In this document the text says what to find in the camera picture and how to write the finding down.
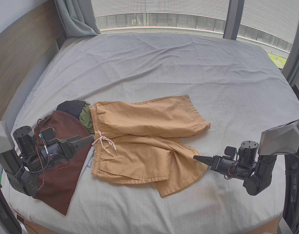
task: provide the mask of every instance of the bed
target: bed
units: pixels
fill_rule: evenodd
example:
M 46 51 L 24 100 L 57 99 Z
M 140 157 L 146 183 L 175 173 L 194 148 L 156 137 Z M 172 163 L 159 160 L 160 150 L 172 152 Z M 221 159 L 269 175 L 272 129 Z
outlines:
M 65 100 L 139 102 L 180 94 L 188 94 L 211 123 L 202 134 L 181 138 L 206 156 L 222 155 L 226 146 L 238 148 L 243 140 L 258 142 L 262 131 L 299 119 L 298 99 L 259 46 L 187 34 L 118 33 L 66 40 L 13 130 L 33 128 Z M 16 213 L 57 233 L 260 234 L 265 224 L 276 230 L 284 170 L 279 156 L 271 185 L 254 197 L 242 181 L 208 170 L 183 191 L 161 198 L 152 183 L 110 184 L 87 167 L 66 216 L 15 191 L 5 173 L 2 192 Z

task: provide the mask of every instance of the wooden bed frame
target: wooden bed frame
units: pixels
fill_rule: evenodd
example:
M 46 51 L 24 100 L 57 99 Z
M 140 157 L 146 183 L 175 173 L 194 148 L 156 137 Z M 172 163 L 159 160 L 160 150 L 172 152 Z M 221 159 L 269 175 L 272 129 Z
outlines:
M 54 0 L 31 10 L 0 33 L 0 120 L 27 73 L 63 33 Z

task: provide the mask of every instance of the gray-green curtain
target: gray-green curtain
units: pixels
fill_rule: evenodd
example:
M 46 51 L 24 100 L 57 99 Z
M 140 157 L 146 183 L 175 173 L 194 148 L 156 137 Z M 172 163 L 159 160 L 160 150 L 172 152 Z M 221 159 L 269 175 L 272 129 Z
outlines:
M 284 75 L 290 86 L 293 87 L 299 75 L 299 23 L 295 40 L 286 64 L 282 70 L 282 74 Z
M 98 35 L 91 0 L 54 0 L 67 37 Z

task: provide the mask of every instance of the tan shorts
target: tan shorts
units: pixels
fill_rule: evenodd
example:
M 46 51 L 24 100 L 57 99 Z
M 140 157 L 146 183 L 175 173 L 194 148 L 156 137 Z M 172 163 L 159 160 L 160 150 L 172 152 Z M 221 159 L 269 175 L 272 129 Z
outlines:
M 177 140 L 208 128 L 188 95 L 169 96 L 139 103 L 99 101 L 90 105 L 95 139 L 92 174 L 117 184 L 154 182 L 161 197 L 194 183 L 206 171 L 193 159 L 199 153 Z

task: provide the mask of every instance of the white bed sheet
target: white bed sheet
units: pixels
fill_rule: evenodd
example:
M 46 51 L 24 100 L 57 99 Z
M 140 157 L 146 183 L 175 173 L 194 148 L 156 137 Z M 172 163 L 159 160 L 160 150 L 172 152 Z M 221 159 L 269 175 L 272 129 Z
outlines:
M 181 141 L 202 155 L 259 141 L 261 131 L 299 119 L 299 102 L 261 47 L 184 34 L 120 33 L 68 40 L 48 65 L 15 122 L 39 118 L 72 99 L 139 102 L 189 94 L 211 123 Z M 161 198 L 155 185 L 116 185 L 86 168 L 66 216 L 15 191 L 3 194 L 24 218 L 58 233 L 244 233 L 277 217 L 285 194 L 284 157 L 271 185 L 250 196 L 241 180 L 208 170 L 185 190 Z

